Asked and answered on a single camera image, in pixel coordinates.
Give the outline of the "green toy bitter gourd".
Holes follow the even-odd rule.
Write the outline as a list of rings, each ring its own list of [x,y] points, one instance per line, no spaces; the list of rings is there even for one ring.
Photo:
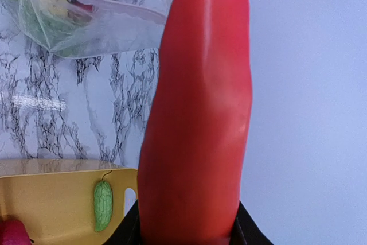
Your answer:
[[[94,214],[95,214],[95,231],[101,232],[110,224],[113,213],[113,193],[112,188],[105,176],[112,173],[105,173],[102,179],[96,184],[94,189]]]

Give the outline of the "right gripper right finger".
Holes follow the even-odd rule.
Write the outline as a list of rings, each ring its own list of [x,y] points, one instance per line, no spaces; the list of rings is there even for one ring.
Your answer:
[[[261,232],[242,203],[233,224],[230,245],[273,245]]]

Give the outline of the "red toy tomato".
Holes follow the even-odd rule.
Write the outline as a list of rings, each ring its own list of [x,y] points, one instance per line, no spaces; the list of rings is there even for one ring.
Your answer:
[[[81,8],[89,13],[93,12],[93,5],[83,4],[78,0],[68,0],[68,2],[78,8]]]

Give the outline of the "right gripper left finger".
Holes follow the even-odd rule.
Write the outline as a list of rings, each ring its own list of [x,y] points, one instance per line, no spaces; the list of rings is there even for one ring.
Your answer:
[[[103,245],[141,245],[138,200]]]

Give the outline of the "red toy fruit front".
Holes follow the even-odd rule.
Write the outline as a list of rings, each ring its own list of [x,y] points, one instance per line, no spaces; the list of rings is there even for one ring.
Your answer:
[[[1,244],[32,244],[24,224],[20,220],[6,220],[1,223]]]

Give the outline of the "clear zip top bag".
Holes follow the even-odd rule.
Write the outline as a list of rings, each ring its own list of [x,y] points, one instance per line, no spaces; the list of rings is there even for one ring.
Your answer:
[[[68,2],[61,18],[40,8],[39,0],[1,0],[26,36],[65,58],[157,48],[172,0],[78,0],[89,13]]]

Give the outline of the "orange toy carrot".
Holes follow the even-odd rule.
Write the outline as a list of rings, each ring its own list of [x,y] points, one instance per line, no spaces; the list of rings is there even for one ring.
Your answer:
[[[173,0],[138,167],[145,244],[228,244],[251,107],[248,0]]]

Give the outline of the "yellow toy lemon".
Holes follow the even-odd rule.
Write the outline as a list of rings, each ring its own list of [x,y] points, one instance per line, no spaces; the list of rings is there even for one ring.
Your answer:
[[[47,11],[51,15],[55,15],[61,18],[67,18],[68,16],[68,1],[67,0],[39,0],[40,8],[43,11]]]

